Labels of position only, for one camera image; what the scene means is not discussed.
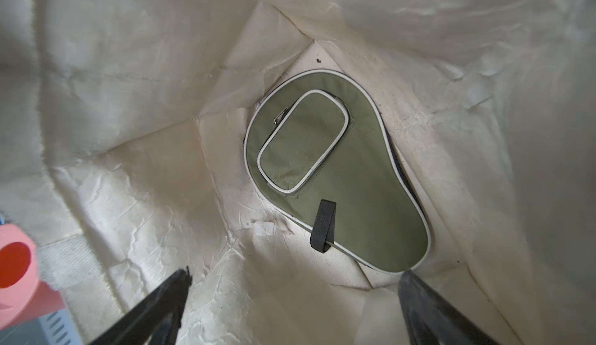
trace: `pink lid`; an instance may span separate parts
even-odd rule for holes
[[[15,225],[0,225],[0,328],[24,311],[39,285],[35,244]]]

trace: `zipper pull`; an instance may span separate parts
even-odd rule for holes
[[[288,113],[290,107],[286,107],[281,113],[273,120],[273,124],[278,125],[281,120],[284,119],[284,116]]]

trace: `black strap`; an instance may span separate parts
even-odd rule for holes
[[[329,200],[321,200],[317,218],[312,225],[310,233],[310,246],[317,251],[324,253],[329,249],[328,241],[333,244],[333,234],[335,229],[335,207],[336,203]]]

